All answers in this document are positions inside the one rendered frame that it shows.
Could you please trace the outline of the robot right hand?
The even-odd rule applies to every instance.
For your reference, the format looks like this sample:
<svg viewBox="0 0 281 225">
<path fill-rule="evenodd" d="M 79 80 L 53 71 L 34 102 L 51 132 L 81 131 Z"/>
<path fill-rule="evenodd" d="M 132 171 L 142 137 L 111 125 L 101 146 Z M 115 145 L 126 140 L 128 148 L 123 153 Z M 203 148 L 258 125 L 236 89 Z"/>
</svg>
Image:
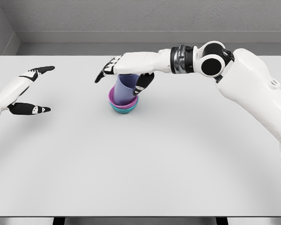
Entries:
<svg viewBox="0 0 281 225">
<path fill-rule="evenodd" d="M 95 79 L 95 83 L 107 75 L 137 74 L 139 78 L 133 89 L 133 95 L 137 96 L 153 81 L 154 71 L 162 67 L 163 63 L 155 52 L 127 52 L 110 60 Z"/>
</svg>

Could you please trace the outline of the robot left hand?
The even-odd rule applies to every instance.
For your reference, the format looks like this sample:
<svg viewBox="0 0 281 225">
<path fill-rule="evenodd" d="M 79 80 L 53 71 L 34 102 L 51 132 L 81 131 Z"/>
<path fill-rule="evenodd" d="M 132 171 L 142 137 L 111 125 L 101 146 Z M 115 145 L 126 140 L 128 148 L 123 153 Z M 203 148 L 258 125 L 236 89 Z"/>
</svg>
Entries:
<svg viewBox="0 0 281 225">
<path fill-rule="evenodd" d="M 54 70 L 54 66 L 38 67 L 28 70 L 24 74 L 14 78 L 0 91 L 0 105 L 4 110 L 9 110 L 15 115 L 36 115 L 51 111 L 51 108 L 17 102 L 29 86 L 42 74 Z"/>
</svg>

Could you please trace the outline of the teal bowl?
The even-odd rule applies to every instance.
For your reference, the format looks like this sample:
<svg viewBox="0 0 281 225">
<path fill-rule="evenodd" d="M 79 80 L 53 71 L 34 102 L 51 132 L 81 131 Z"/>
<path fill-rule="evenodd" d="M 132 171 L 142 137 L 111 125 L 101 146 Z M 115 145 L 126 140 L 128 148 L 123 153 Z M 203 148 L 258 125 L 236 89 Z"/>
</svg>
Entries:
<svg viewBox="0 0 281 225">
<path fill-rule="evenodd" d="M 129 108 L 129 109 L 118 109 L 118 108 L 116 108 L 116 107 L 114 107 L 114 106 L 112 106 L 111 105 L 111 107 L 112 107 L 112 109 L 114 110 L 114 111 L 116 111 L 117 113 L 120 113 L 120 114 L 127 114 L 127 113 L 130 113 L 132 110 L 134 110 L 135 109 L 135 107 L 136 107 L 137 105 L 135 105 L 134 107 L 132 107 L 132 108 Z"/>
</svg>

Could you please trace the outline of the lavender cup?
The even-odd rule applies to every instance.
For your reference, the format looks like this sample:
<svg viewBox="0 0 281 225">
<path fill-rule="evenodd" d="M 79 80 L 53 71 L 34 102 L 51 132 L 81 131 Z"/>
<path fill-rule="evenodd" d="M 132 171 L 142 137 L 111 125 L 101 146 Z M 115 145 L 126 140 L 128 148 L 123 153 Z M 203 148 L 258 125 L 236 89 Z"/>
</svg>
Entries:
<svg viewBox="0 0 281 225">
<path fill-rule="evenodd" d="M 118 75 L 113 94 L 116 105 L 128 105 L 136 99 L 133 90 L 138 78 L 139 76 L 136 74 Z"/>
</svg>

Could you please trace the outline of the pink bowl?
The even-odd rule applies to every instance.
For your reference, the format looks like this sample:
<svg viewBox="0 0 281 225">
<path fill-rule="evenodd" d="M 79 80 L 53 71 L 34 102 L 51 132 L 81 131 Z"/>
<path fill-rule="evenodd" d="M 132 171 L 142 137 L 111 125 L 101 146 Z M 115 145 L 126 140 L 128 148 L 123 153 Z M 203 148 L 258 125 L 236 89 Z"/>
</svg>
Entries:
<svg viewBox="0 0 281 225">
<path fill-rule="evenodd" d="M 116 107 L 116 108 L 118 108 L 118 109 L 123 109 L 123 110 L 124 110 L 124 109 L 132 108 L 132 107 L 134 107 L 135 105 L 137 105 L 137 103 L 138 103 L 138 98 L 139 98 L 138 96 L 134 96 L 132 102 L 130 102 L 130 103 L 126 104 L 126 105 L 117 105 L 117 104 L 115 104 L 115 102 L 114 102 L 114 100 L 113 100 L 113 97 L 114 97 L 114 88 L 115 88 L 115 86 L 113 86 L 113 87 L 111 88 L 111 90 L 109 91 L 109 95 L 108 95 L 109 102 L 111 103 L 112 106 L 114 106 L 114 107 Z"/>
</svg>

